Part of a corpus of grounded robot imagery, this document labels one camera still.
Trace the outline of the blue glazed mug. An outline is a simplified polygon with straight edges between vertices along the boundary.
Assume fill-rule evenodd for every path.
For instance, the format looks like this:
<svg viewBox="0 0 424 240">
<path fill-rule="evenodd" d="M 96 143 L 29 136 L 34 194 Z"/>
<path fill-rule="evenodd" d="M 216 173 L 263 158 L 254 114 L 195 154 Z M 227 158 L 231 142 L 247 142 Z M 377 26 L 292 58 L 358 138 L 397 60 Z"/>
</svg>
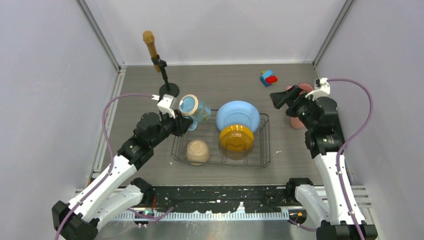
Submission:
<svg viewBox="0 0 424 240">
<path fill-rule="evenodd" d="M 183 96 L 178 108 L 183 116 L 193 121 L 189 131 L 194 131 L 199 123 L 207 121 L 211 116 L 211 109 L 193 94 Z"/>
</svg>

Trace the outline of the light blue plate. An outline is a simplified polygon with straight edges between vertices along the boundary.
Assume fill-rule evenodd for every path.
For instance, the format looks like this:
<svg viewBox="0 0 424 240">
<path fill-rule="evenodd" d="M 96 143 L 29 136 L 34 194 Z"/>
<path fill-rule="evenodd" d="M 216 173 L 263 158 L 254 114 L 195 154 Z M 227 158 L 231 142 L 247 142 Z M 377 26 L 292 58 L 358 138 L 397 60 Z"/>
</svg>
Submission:
<svg viewBox="0 0 424 240">
<path fill-rule="evenodd" d="M 230 125 L 243 125 L 253 133 L 259 128 L 261 116 L 258 109 L 249 102 L 234 100 L 221 106 L 215 117 L 219 131 Z"/>
</svg>

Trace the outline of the plain pink mug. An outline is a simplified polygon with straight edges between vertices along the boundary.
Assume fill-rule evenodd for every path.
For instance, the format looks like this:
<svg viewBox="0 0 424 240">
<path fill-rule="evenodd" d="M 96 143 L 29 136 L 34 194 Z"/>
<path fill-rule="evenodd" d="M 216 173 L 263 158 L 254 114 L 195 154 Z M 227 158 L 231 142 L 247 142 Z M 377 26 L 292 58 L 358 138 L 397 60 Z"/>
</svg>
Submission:
<svg viewBox="0 0 424 240">
<path fill-rule="evenodd" d="M 298 117 L 291 117 L 290 124 L 296 130 L 300 130 L 304 127 L 304 124 L 301 122 L 301 120 Z"/>
</svg>

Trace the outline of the pink patterned mug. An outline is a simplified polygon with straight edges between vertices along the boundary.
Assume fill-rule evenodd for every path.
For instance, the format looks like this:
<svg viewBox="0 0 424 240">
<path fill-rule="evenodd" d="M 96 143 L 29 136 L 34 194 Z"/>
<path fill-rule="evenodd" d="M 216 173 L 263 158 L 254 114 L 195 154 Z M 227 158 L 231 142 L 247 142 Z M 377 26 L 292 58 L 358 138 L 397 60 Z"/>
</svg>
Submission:
<svg viewBox="0 0 424 240">
<path fill-rule="evenodd" d="M 293 85 L 289 85 L 285 88 L 286 95 L 288 96 L 290 93 L 290 89 L 293 87 Z M 299 83 L 297 84 L 297 87 L 301 89 L 301 92 L 298 93 L 299 97 L 304 97 L 306 94 L 310 93 L 314 90 L 313 86 L 308 83 Z"/>
</svg>

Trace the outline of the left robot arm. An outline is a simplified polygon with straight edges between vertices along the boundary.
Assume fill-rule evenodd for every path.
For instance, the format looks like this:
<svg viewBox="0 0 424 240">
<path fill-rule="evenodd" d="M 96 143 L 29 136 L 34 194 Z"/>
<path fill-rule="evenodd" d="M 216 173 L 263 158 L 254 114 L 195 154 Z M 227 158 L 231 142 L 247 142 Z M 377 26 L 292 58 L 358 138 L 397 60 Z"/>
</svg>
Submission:
<svg viewBox="0 0 424 240">
<path fill-rule="evenodd" d="M 111 194 L 136 173 L 153 155 L 154 148 L 171 135 L 183 136 L 193 120 L 179 110 L 175 116 L 148 112 L 141 116 L 136 128 L 117 154 L 90 185 L 68 202 L 58 201 L 52 207 L 55 238 L 93 240 L 99 230 L 124 210 L 153 202 L 152 186 L 141 178 L 134 179 L 123 193 Z"/>
</svg>

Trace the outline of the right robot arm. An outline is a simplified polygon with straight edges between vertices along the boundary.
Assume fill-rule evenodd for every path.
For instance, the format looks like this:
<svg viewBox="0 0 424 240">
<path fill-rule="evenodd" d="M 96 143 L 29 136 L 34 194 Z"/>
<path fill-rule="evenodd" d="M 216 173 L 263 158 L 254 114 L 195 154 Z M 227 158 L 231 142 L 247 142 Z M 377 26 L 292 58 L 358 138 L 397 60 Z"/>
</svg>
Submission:
<svg viewBox="0 0 424 240">
<path fill-rule="evenodd" d="M 336 101 L 317 92 L 306 93 L 297 85 L 269 96 L 274 108 L 287 105 L 286 115 L 299 118 L 306 127 L 305 145 L 318 167 L 327 198 L 324 201 L 318 196 L 309 179 L 290 178 L 287 202 L 304 207 L 318 240 L 375 240 L 377 228 L 366 222 L 349 182 Z"/>
</svg>

